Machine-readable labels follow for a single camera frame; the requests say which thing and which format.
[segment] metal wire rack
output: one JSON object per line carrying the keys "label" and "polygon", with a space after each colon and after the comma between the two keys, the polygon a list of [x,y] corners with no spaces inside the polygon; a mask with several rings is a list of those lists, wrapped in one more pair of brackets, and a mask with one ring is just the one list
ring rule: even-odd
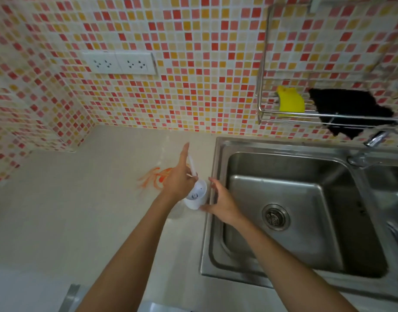
{"label": "metal wire rack", "polygon": [[[345,3],[336,3],[336,2],[328,2],[328,5],[330,6],[347,6],[347,5],[382,5],[382,4],[387,4],[389,2],[393,3],[398,3],[398,1],[386,1],[386,2],[345,2]],[[309,7],[310,4],[294,4],[294,6],[305,6]],[[276,6],[285,6],[284,4],[274,4],[273,6],[269,7],[268,13],[267,13],[267,22],[266,22],[266,27],[265,27],[265,41],[264,41],[264,49],[267,49],[268,47],[268,41],[269,41],[269,33],[270,33],[270,28],[271,28],[271,18],[272,18],[272,13],[275,10]],[[321,86],[323,88],[333,88],[328,86],[328,83],[331,83],[332,81],[338,81],[341,84],[341,88],[345,88],[345,82],[347,84],[349,83],[354,83],[354,82],[360,82],[361,86],[358,89],[363,89],[363,90],[368,90],[368,81],[372,81],[371,74],[368,73],[350,73],[349,77],[345,79],[327,79],[327,75],[330,75],[334,73],[333,71],[329,72],[308,72],[308,71],[301,71],[301,73],[306,74],[306,78],[304,79],[293,79],[291,77],[287,78],[269,78],[266,77],[266,74],[269,72],[265,69],[265,64],[266,64],[266,52],[262,55],[261,61],[260,61],[260,68],[258,71],[258,77],[257,77],[257,83],[256,83],[256,91],[255,91],[255,96],[257,99],[257,114],[258,114],[258,123],[261,124],[263,121],[269,121],[269,122],[279,122],[279,123],[287,123],[287,124],[298,124],[298,125],[314,125],[314,126],[322,126],[322,125],[333,125],[333,126],[344,126],[346,128],[376,128],[375,125],[356,125],[356,124],[344,124],[344,123],[333,123],[333,120],[336,118],[341,118],[341,119],[363,119],[363,120],[386,120],[386,121],[396,121],[398,122],[398,116],[396,117],[377,117],[377,116],[361,116],[361,115],[341,115],[341,114],[319,114],[316,110],[316,106],[314,105],[313,101],[309,98],[305,98],[305,95],[308,96],[308,94],[302,94],[303,98],[305,99],[305,112],[304,113],[292,113],[292,112],[282,112],[279,111],[279,98],[276,96],[271,89],[273,86],[276,85],[281,85],[284,81],[290,81],[290,82],[295,82],[298,83],[300,81],[305,81],[306,85],[310,87],[311,81],[314,83],[316,82],[317,87],[319,87],[319,83],[321,83]],[[320,117],[324,118],[330,118],[328,122],[322,122],[320,120]],[[378,127],[380,130],[388,130],[392,131],[398,134],[398,125],[394,124],[387,124],[387,125],[381,125]]]}

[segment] drain strainer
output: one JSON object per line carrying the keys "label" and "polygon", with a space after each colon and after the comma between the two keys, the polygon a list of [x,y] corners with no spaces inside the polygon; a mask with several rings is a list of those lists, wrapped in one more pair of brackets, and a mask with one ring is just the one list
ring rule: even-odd
{"label": "drain strainer", "polygon": [[288,215],[288,212],[276,203],[266,205],[263,208],[262,216],[264,223],[270,229],[276,231],[283,231],[290,225],[290,216]]}

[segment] hand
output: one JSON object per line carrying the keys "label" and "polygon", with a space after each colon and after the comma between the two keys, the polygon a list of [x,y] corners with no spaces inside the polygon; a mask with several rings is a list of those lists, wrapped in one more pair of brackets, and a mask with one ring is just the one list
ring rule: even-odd
{"label": "hand", "polygon": [[171,170],[164,183],[163,193],[174,199],[175,203],[185,198],[198,180],[196,175],[193,177],[187,175],[192,173],[190,168],[186,166],[188,151],[189,142],[184,145],[183,150],[180,153],[179,162]]}
{"label": "hand", "polygon": [[203,205],[201,210],[216,215],[219,220],[234,226],[238,220],[244,218],[231,193],[215,178],[210,177],[212,188],[218,193],[218,202],[213,205]]}

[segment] white cup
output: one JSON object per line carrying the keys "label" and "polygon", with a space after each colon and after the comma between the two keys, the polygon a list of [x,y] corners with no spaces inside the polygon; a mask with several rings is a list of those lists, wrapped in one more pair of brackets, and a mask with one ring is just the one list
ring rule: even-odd
{"label": "white cup", "polygon": [[208,186],[204,180],[198,180],[190,193],[183,198],[184,203],[190,209],[197,210],[206,203],[208,198]]}

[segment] sink basin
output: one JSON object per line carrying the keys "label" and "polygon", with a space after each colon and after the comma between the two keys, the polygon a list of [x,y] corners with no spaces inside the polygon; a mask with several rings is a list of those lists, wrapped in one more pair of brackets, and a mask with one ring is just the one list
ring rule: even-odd
{"label": "sink basin", "polygon": [[366,174],[387,227],[398,244],[398,167],[373,166]]}
{"label": "sink basin", "polygon": [[[341,163],[235,153],[228,160],[227,188],[254,224],[309,267],[371,278],[386,273],[372,222]],[[254,257],[229,225],[223,241],[231,252]]]}
{"label": "sink basin", "polygon": [[[355,151],[219,137],[212,177],[255,225],[328,283],[398,300],[398,167],[354,168],[346,159]],[[398,154],[381,155],[375,159],[398,165]],[[210,203],[216,199],[211,189]],[[241,235],[209,214],[200,269],[272,287]]]}

